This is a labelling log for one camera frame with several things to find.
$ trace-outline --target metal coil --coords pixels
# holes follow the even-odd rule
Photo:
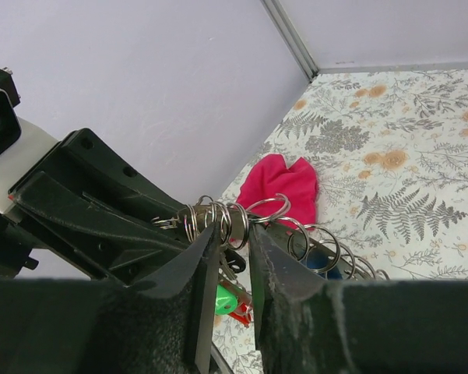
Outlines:
[[[198,235],[200,234],[197,207],[203,206],[205,199],[209,200],[209,205],[207,206],[206,212],[204,214],[203,226],[204,228],[207,228],[208,225],[212,223],[220,222],[221,244],[230,249],[239,250],[247,244],[249,232],[253,224],[270,225],[280,221],[287,221],[291,222],[297,228],[297,230],[293,231],[293,233],[289,236],[287,240],[287,252],[305,266],[308,267],[307,259],[310,252],[312,250],[318,250],[316,248],[315,243],[319,243],[320,245],[332,244],[336,247],[335,250],[329,249],[331,252],[333,252],[334,255],[332,257],[329,257],[329,263],[327,263],[322,268],[309,268],[313,272],[323,274],[325,277],[327,277],[327,273],[330,270],[334,269],[336,266],[338,266],[339,268],[340,262],[344,261],[345,264],[347,264],[349,267],[348,270],[343,271],[344,274],[347,275],[347,279],[363,279],[366,277],[372,279],[389,279],[388,274],[384,270],[375,270],[374,267],[366,259],[354,255],[353,252],[351,252],[351,250],[346,245],[340,243],[336,236],[328,229],[323,228],[317,224],[303,225],[301,222],[291,217],[286,217],[285,214],[290,210],[290,201],[287,198],[287,196],[281,193],[276,194],[276,197],[260,200],[246,209],[238,203],[224,204],[218,201],[214,201],[210,196],[204,195],[199,198],[198,202],[195,205],[186,205],[187,211],[182,214],[183,221],[180,218],[181,215],[178,214],[177,217],[172,218],[170,220],[156,219],[153,221],[153,224],[163,229],[169,229],[176,228],[177,223],[182,221],[183,225],[185,226],[185,234],[187,235],[187,239],[190,242],[193,242],[197,239]],[[260,217],[259,215],[254,214],[252,212],[252,210],[257,206],[271,202],[281,202],[283,203],[283,205],[281,206],[281,208],[278,209],[278,211],[270,214],[269,216]],[[242,238],[239,239],[240,243],[238,245],[232,244],[232,241],[235,240],[235,238],[233,238],[232,236],[234,225],[231,213],[233,211],[237,211],[240,214],[243,225]],[[310,237],[310,230],[325,232],[332,239],[323,239],[316,241],[315,239]],[[294,251],[295,232],[302,233],[305,241],[304,253],[299,256]]]

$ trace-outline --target blue object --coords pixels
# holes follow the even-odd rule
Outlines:
[[[306,267],[308,269],[322,269],[329,263],[329,258],[320,251],[312,250],[306,258]],[[320,277],[325,277],[325,273],[319,274]],[[327,272],[327,279],[343,279],[337,266]]]

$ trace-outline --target screw hole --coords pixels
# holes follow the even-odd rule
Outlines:
[[[136,275],[139,272],[139,266],[137,264],[131,265],[128,269],[128,274]]]
[[[136,177],[137,176],[137,170],[135,170],[134,168],[131,168],[129,166],[127,166],[126,168],[123,169],[123,173],[127,176],[127,177],[130,177],[130,178],[133,178],[133,177]]]
[[[93,142],[88,138],[81,139],[81,146],[86,150],[91,150],[93,148]]]

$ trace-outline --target metal key ring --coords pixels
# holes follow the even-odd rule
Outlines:
[[[186,204],[185,205],[187,208],[188,208],[188,211],[190,212],[190,219],[191,219],[191,222],[192,222],[192,232],[190,232],[191,228],[190,228],[190,225],[187,223],[187,216],[185,215],[185,232],[187,233],[187,236],[189,237],[188,240],[190,242],[193,242],[197,239],[197,231],[198,231],[198,228],[197,228],[197,214],[194,210],[194,207],[189,205],[189,204]]]
[[[370,275],[370,273],[368,272],[368,269],[366,269],[366,267],[363,265],[358,265],[358,262],[357,262],[357,271],[355,272],[355,277],[354,277],[356,281],[358,281],[357,275],[360,275],[363,279],[365,279],[364,275],[366,275],[370,279],[374,279],[373,276]]]
[[[248,212],[246,209],[239,204],[239,203],[228,203],[227,208],[235,207],[241,212],[242,217],[242,224],[244,225],[244,235],[242,236],[242,242],[237,247],[233,246],[230,241],[227,243],[227,247],[233,249],[234,251],[238,251],[239,249],[243,248],[249,240],[249,217]]]
[[[389,281],[389,275],[383,270],[383,269],[377,269],[375,271],[377,274],[382,274],[382,276],[387,280]]]
[[[330,240],[321,240],[321,241],[319,241],[319,243],[320,244],[332,244],[333,242],[330,241]],[[354,254],[350,251],[350,249],[348,248],[347,245],[344,245],[343,243],[340,243],[340,247],[347,252],[347,254],[345,254],[345,255],[342,254],[341,258],[347,257],[347,256],[349,256],[351,258],[351,264],[349,264],[346,261],[346,263],[348,263],[348,265],[350,265],[350,267],[351,267],[350,274],[348,274],[348,278],[346,278],[346,280],[349,280],[349,279],[353,278],[353,276],[355,275],[355,270],[357,269],[357,262],[355,261]]]
[[[322,231],[326,232],[327,234],[329,234],[331,236],[331,238],[334,241],[334,244],[336,245],[336,255],[334,256],[333,261],[331,261],[330,263],[328,263],[327,265],[325,265],[324,267],[322,267],[320,269],[311,269],[311,271],[313,271],[313,272],[315,272],[317,274],[320,274],[320,273],[327,273],[328,271],[334,269],[334,267],[337,266],[337,263],[341,259],[341,247],[340,247],[340,243],[338,242],[337,238],[334,236],[334,234],[332,232],[330,232],[326,228],[322,228],[322,227],[318,226],[317,224],[306,224],[304,226],[304,228],[307,229],[307,230],[309,228],[316,228],[317,230],[322,230]]]
[[[213,203],[209,203],[209,207],[211,208],[211,222],[209,224],[212,224],[216,222],[216,215],[217,215],[216,205],[214,205]],[[204,228],[207,228],[209,226],[208,216],[209,216],[209,210],[206,209],[206,212],[204,213]]]
[[[232,218],[230,217],[230,213],[225,204],[219,203],[217,201],[213,201],[211,204],[221,210],[221,213],[222,213],[221,220],[220,220],[220,233],[222,234],[221,245],[226,245],[228,241],[230,240],[230,237],[232,236]]]
[[[202,205],[202,202],[204,201],[204,199],[211,200],[211,203],[213,203],[215,201],[215,200],[213,200],[213,197],[211,197],[209,195],[202,195],[201,197],[199,197],[197,199],[197,203],[195,203],[195,205]]]
[[[297,221],[291,217],[281,217],[281,218],[277,218],[278,221],[289,221],[291,222],[292,224],[295,224],[297,226],[297,228],[300,230],[300,232],[303,234],[304,236],[304,241],[306,242],[306,247],[304,249],[304,253],[303,253],[303,256],[301,256],[300,258],[298,258],[296,256],[296,253],[294,252],[294,248],[293,246],[291,245],[292,244],[292,239],[294,237],[294,234],[292,234],[290,237],[289,237],[289,240],[287,240],[287,252],[294,257],[294,259],[298,262],[302,261],[303,259],[306,259],[308,257],[308,254],[310,252],[310,248],[311,248],[311,243],[310,241],[313,240],[310,238],[310,235],[308,235],[308,231],[305,230],[303,224],[300,222],[300,221]]]
[[[360,257],[360,256],[355,256],[355,258],[358,261],[361,261],[371,271],[372,277],[374,279],[377,279],[377,273],[375,272],[374,267],[371,265],[371,263],[369,263],[366,259],[364,259],[363,257]]]
[[[269,216],[266,216],[266,217],[250,217],[249,220],[253,224],[263,224],[265,222],[275,221],[275,220],[281,218],[285,213],[287,213],[289,211],[290,201],[287,198],[287,196],[285,196],[283,193],[277,193],[276,196],[278,196],[278,197],[270,197],[268,199],[259,200],[258,202],[252,204],[251,206],[249,206],[246,209],[246,211],[248,213],[251,213],[252,209],[254,209],[257,206],[260,206],[262,204],[271,203],[272,201],[283,201],[282,207],[280,209],[278,209],[278,211],[276,211],[275,213],[270,214]]]

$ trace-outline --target red object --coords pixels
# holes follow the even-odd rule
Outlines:
[[[281,154],[265,156],[249,172],[237,202],[248,208],[260,200],[275,197],[277,193],[283,193],[289,198],[290,210],[285,216],[294,218],[302,224],[316,223],[317,174],[303,157],[287,168]],[[279,201],[265,203],[255,207],[252,212],[260,216],[269,216],[282,205],[283,203]],[[280,223],[295,228],[288,221]]]
[[[244,327],[249,327],[249,323],[252,322],[252,311],[250,311],[250,308],[244,303],[241,303],[233,312],[228,313],[228,315],[242,323]]]

